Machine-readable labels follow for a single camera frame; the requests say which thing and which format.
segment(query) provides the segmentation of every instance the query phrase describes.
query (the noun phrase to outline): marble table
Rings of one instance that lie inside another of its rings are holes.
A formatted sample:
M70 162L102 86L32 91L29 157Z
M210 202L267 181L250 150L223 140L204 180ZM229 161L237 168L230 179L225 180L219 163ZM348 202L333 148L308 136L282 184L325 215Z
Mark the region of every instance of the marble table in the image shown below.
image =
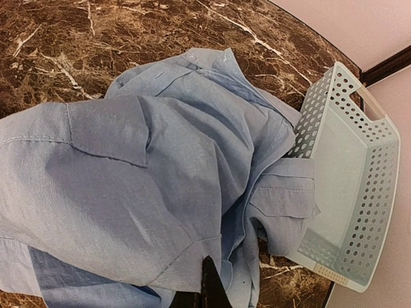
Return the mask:
M299 109L335 61L360 70L267 0L0 0L0 117L45 101L103 97L125 69L191 47L231 47L245 76ZM330 281L260 242L260 308L321 308ZM44 307L0 291L0 307Z

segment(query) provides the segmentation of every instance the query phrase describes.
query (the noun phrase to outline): white marble vein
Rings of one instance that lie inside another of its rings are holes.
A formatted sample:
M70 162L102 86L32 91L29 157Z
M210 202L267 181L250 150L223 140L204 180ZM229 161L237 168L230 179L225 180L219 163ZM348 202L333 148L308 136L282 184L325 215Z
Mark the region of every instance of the white marble vein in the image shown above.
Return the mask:
M137 13L140 13L140 14L143 14L143 15L146 15L147 13L150 13L150 12L147 12L147 11L138 10L137 8L129 8L127 6L120 6L120 8L124 8L125 10L129 10L129 11L132 11L132 12L137 12Z
M310 85L312 85L313 83L311 82L311 80L305 76L302 72L300 72L294 65L292 65L290 63L290 61L286 60L283 56L283 53L276 50L275 48L273 48L270 44L268 44L267 42L261 40L260 38L258 38L258 36L251 30L250 27L246 26L245 24L240 24L230 18L228 18L227 16L224 16L218 12L216 12L215 10L213 10L212 8L208 7L207 5L205 5L203 2L196 0L197 3L201 4L203 7L207 8L207 10L213 14L216 14L217 16L221 17L222 19L224 19L225 21L228 21L232 24L234 24L235 26L239 27L240 29L242 29L244 32L247 32L248 34L250 34L252 36L252 38L254 39L254 43L255 44L260 44L263 47L265 47L266 49L268 49L269 51L272 51L273 53L275 53L277 55L277 58L275 58L276 60L290 66L298 75L300 75L302 78L304 78Z
M281 82L281 90L284 90L284 88L285 88L284 80L280 79L280 77L278 77L274 74L258 74L258 75L254 75L254 76L255 77L273 77L276 80ZM302 95L303 97L305 97L305 95L302 92L300 92L296 87L294 87L291 83L288 83L287 85L290 86L290 88L292 88L295 91L295 93L298 93L298 94Z
M90 1L87 2L87 18L90 21L90 29L93 37L96 36L96 31L94 30L94 25L91 19L91 6L90 6Z
M21 40L20 38L17 39L17 48L13 53L13 58L15 58L19 53L21 48L23 47L23 45L25 43L27 43L33 36L34 34L36 34L36 32L40 29L41 24L36 28L36 30L34 30L27 38L25 38L24 40Z
M45 59L52 61L54 63L54 65L56 65L58 67L58 69L60 69L60 72L63 73L69 79L71 85L73 86L73 89L78 90L84 97L86 97L88 99L97 99L101 96L100 93L90 95L89 93L84 91L83 87L81 87L77 83L75 78L69 73L69 71L66 68L64 68L64 66L65 66L65 63L63 63L63 59L65 58L64 54L61 54L58 58L53 58L52 56L46 56L46 55L43 55L42 53L41 53L41 55Z
M279 273L276 273L275 275L272 275L272 276L267 276L264 279L270 279L270 278L273 278L273 277L276 277L276 276L280 276L284 273L288 273L289 271L293 271L293 270L296 270L296 269L299 269L299 268L304 268L304 266L301 266L301 265L276 266L273 256L270 256L270 264L265 264L265 263L260 262L259 267L260 268L270 268L272 270L280 271Z

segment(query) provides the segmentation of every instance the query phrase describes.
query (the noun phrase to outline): plastic basket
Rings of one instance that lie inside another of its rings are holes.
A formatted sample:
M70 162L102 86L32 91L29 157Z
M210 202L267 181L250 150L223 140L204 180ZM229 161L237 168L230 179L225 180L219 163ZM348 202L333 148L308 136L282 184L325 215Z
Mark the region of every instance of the plastic basket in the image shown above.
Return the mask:
M357 92L364 112L351 99ZM364 292L387 236L397 186L400 140L392 121L341 63L307 92L289 157L315 160L315 199L294 262Z

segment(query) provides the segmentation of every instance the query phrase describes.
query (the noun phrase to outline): wall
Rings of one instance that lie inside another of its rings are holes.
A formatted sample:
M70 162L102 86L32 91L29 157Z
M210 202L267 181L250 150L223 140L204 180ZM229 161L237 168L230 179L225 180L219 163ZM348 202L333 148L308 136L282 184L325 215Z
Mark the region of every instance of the wall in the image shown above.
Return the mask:
M336 286L328 308L411 307L411 67L369 88L401 136L398 189L389 233L369 289Z
M271 0L364 71L411 45L410 0Z

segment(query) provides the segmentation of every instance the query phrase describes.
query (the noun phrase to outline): shirt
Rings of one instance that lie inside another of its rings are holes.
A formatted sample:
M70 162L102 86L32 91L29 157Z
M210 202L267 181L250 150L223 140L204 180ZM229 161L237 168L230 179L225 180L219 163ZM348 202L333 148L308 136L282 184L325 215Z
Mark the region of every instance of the shirt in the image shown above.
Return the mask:
M281 158L300 116L230 49L194 48L124 72L104 99L1 120L0 260L23 262L0 288L49 307L167 307L200 291L210 255L233 306L255 307L257 232L284 255L318 214L313 162Z

